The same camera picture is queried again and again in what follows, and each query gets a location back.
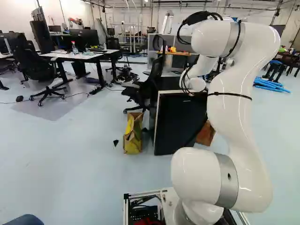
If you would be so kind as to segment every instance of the wire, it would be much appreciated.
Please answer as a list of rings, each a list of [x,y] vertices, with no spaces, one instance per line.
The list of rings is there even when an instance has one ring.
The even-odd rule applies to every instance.
[[[86,94],[87,95],[87,97],[90,95],[89,93],[86,93],[86,92],[79,92],[79,93],[76,93],[76,94],[73,94],[73,95],[69,95],[69,96],[65,96],[65,98],[69,98],[69,97],[73,97],[73,96],[75,96],[75,95],[79,95],[79,94]],[[19,102],[0,102],[0,104],[14,104],[14,103],[19,103]]]
[[[106,87],[108,90],[111,90],[111,91],[123,91],[123,90],[125,90],[125,89],[123,89],[123,90],[114,90],[114,89],[110,89],[110,88],[108,88],[108,87]]]

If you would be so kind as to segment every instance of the black panel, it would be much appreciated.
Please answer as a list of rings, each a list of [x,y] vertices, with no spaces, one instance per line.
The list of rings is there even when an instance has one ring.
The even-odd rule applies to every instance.
[[[191,36],[180,36],[183,40],[187,41],[187,42],[191,42],[192,37]],[[182,44],[178,41],[177,37],[175,39],[175,44],[174,47],[176,47],[176,51],[178,52],[190,52],[190,53],[195,53],[195,51],[192,49],[191,45],[185,45]]]
[[[163,94],[160,97],[155,139],[155,155],[173,154],[192,147],[196,135],[207,120],[207,93]]]
[[[149,35],[149,51],[155,51],[153,48],[153,38],[154,38],[155,34],[153,35]],[[166,45],[171,45],[173,46],[174,43],[174,35],[160,35],[165,41],[166,41]],[[163,45],[163,40],[161,38],[158,39],[158,46],[162,46]]]

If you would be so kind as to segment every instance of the computer monitor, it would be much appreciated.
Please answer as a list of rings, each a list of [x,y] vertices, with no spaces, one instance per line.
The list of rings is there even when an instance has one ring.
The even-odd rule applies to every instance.
[[[76,36],[76,35],[64,37],[65,48],[63,48],[63,49],[66,51],[71,51],[72,50],[72,41],[75,42],[75,46],[78,49],[78,51],[80,51],[80,52],[85,51],[86,41],[84,40],[84,38],[82,36]]]
[[[0,36],[0,53],[6,54],[8,53],[8,48],[6,47],[4,37]]]
[[[78,36],[79,34],[82,34],[82,29],[70,29],[70,35],[72,36]]]
[[[50,32],[61,32],[61,26],[48,26]]]
[[[87,47],[100,45],[98,32],[96,30],[83,30],[81,36],[86,42]]]
[[[155,33],[156,29],[155,27],[147,27],[147,34]]]
[[[107,28],[107,34],[109,36],[114,36],[114,28]]]

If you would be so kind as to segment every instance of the desk leg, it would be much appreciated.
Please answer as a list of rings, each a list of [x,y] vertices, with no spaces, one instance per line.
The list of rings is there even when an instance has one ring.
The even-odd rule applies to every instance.
[[[96,66],[97,66],[97,73],[98,73],[98,78],[99,78],[99,84],[101,85],[101,88],[104,88],[105,85],[106,85],[106,81],[103,78],[102,68],[101,68],[99,60],[96,62]]]
[[[297,69],[297,71],[296,71],[296,73],[295,73],[294,77],[296,77],[296,76],[297,76],[297,74],[298,74],[299,70],[300,70],[300,68],[298,68],[298,69]]]
[[[9,88],[8,87],[5,87],[2,82],[0,81],[0,89],[1,90],[8,90]]]
[[[60,77],[62,78],[62,82],[56,84],[53,86],[53,88],[57,88],[59,86],[62,86],[70,81],[73,81],[73,79],[68,79],[67,76],[66,76],[66,72],[65,72],[65,69],[62,65],[62,62],[61,61],[58,61],[57,62],[57,66],[58,66],[58,69],[60,70]]]
[[[278,76],[276,77],[276,79],[274,80],[274,82],[278,83],[278,80],[280,79],[280,76],[282,75],[282,73],[283,73],[284,70],[285,70],[285,66],[281,65],[281,67],[279,68]]]
[[[117,67],[116,67],[117,60],[114,57],[112,57],[111,61],[112,61],[112,81],[111,81],[111,83],[115,83],[116,80],[117,80],[117,73],[116,73],[116,70],[117,70]]]

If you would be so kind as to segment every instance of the metal frame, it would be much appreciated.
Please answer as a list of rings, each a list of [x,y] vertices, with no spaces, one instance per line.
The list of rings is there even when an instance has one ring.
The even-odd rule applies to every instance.
[[[149,197],[154,196],[157,197],[160,201],[163,199],[163,195],[165,192],[167,192],[168,188],[163,188],[161,190],[154,190],[154,191],[147,191],[147,192],[136,192],[136,193],[128,193],[124,194],[124,200],[123,200],[123,225],[129,225],[128,224],[128,213],[129,213],[129,204],[128,201],[132,199],[142,198],[142,197]],[[247,217],[243,212],[236,211],[238,214],[240,221],[243,225],[250,225]]]

